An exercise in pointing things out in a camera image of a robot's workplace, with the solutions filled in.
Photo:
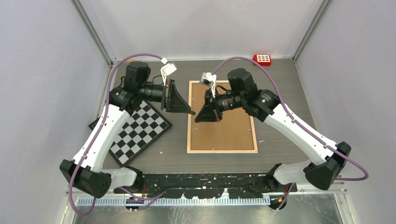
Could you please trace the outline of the blue picture frame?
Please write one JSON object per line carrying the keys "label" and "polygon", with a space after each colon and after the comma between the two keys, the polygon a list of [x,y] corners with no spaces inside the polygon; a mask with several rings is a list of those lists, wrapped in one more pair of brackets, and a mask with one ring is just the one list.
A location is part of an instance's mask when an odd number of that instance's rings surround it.
{"label": "blue picture frame", "polygon": [[254,118],[242,108],[223,112],[220,122],[195,122],[188,116],[188,154],[258,153]]}

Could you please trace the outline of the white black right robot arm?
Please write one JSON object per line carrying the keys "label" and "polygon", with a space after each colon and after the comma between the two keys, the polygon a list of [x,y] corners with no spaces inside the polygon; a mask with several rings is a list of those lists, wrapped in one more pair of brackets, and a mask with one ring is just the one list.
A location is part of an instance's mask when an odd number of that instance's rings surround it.
{"label": "white black right robot arm", "polygon": [[201,76],[200,84],[209,88],[204,94],[204,105],[194,119],[196,123],[220,122],[223,112],[242,108],[249,116],[278,130],[309,158],[300,163],[276,164],[266,179],[271,191],[279,191],[290,183],[310,183],[320,190],[330,188],[351,152],[346,142],[336,143],[300,121],[288,106],[282,106],[278,95],[258,89],[252,74],[244,68],[228,73],[231,88],[223,94],[216,89],[216,78],[210,72]]}

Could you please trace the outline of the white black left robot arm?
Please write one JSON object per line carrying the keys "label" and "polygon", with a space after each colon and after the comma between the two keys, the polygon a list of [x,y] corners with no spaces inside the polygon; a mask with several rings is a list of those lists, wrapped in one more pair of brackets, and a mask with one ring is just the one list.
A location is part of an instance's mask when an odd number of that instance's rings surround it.
{"label": "white black left robot arm", "polygon": [[63,160],[60,164],[60,171],[69,183],[69,191],[77,188],[101,198],[110,189],[125,187],[132,193],[142,190],[144,178],[140,170],[133,167],[103,169],[103,163],[119,131],[137,112],[142,101],[161,103],[165,112],[195,114],[178,93],[175,81],[167,78],[177,70],[176,65],[165,59],[162,63],[162,84],[148,81],[151,69],[147,63],[129,63],[123,86],[108,92],[108,102],[85,144],[73,159]]}

